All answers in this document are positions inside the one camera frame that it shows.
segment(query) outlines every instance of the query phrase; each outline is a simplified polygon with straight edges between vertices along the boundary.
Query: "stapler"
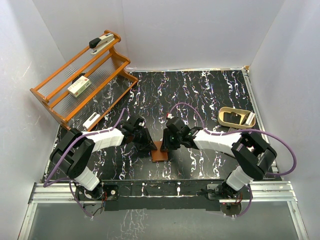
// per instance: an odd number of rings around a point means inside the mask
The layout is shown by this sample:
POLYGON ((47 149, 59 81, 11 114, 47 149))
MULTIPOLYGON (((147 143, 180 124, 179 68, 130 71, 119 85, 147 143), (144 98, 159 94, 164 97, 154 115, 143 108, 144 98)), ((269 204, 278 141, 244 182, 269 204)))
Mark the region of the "stapler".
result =
POLYGON ((113 40, 115 36, 112 33, 108 33, 102 35, 101 37, 97 37, 89 42, 89 48, 92 49, 91 54, 95 55, 100 52, 103 48, 108 46, 113 40))

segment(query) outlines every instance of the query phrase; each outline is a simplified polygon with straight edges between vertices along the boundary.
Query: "white backdrop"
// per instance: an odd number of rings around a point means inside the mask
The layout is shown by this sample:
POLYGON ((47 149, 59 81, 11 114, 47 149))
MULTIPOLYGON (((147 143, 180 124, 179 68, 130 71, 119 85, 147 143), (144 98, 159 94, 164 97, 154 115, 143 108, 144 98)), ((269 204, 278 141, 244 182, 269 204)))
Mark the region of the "white backdrop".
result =
POLYGON ((64 59, 68 61, 104 30, 120 35, 116 49, 128 56, 120 0, 33 0, 64 59))
POLYGON ((67 61, 110 29, 133 70, 250 65, 283 0, 33 0, 67 61))
POLYGON ((65 63, 31 0, 0 1, 0 239, 17 239, 58 123, 29 91, 65 63))
MULTIPOLYGON (((311 240, 320 239, 320 3, 287 0, 250 67, 250 79, 266 129, 288 142, 296 170, 288 175, 311 240)), ((277 142, 284 172, 292 157, 277 142)))

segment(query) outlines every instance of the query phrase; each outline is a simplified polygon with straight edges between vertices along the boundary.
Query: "small white box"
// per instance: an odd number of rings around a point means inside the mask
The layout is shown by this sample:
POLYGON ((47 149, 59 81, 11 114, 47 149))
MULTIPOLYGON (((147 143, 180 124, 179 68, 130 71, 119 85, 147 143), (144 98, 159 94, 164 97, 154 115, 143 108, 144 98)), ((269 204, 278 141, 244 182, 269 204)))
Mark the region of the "small white box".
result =
POLYGON ((244 125, 244 126, 250 126, 251 125, 251 123, 252 123, 252 121, 254 120, 254 118, 255 118, 255 113, 253 113, 253 112, 250 112, 250 113, 248 113, 247 115, 245 115, 244 116, 244 119, 243 119, 243 121, 242 121, 242 125, 244 125))
POLYGON ((97 114, 96 112, 94 112, 82 125, 86 130, 88 130, 92 124, 95 123, 95 121, 100 118, 100 114, 97 114))
POLYGON ((70 87, 68 87, 68 92, 75 97, 78 97, 84 90, 91 85, 89 78, 85 76, 79 77, 70 87))

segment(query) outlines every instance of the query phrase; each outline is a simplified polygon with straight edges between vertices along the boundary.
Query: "brown wooden block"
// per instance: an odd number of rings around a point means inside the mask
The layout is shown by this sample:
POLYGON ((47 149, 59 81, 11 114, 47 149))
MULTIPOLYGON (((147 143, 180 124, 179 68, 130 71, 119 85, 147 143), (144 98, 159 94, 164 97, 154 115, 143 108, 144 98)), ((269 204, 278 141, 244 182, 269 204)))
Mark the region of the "brown wooden block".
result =
POLYGON ((155 141, 154 144, 158 150, 151 151, 152 162, 157 163, 157 162, 168 161, 168 153, 160 151, 162 141, 155 141))

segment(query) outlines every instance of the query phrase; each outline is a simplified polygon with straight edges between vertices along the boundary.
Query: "orange wooden shelf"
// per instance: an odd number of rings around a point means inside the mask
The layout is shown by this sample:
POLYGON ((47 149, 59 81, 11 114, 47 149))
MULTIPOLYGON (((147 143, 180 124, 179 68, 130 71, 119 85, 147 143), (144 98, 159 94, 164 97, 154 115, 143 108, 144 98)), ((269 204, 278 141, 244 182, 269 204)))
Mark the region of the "orange wooden shelf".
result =
POLYGON ((30 89, 54 119, 67 129, 90 131, 138 82, 136 77, 125 71, 130 60, 114 48, 121 41, 120 36, 104 31, 104 34, 108 33, 114 35, 114 40, 100 52, 93 55, 87 46, 46 80, 30 89), (91 85, 74 97, 67 88, 79 75, 89 78, 91 85), (113 95, 111 101, 105 97, 110 95, 113 95), (94 112, 100 117, 89 129, 85 129, 83 123, 94 112))

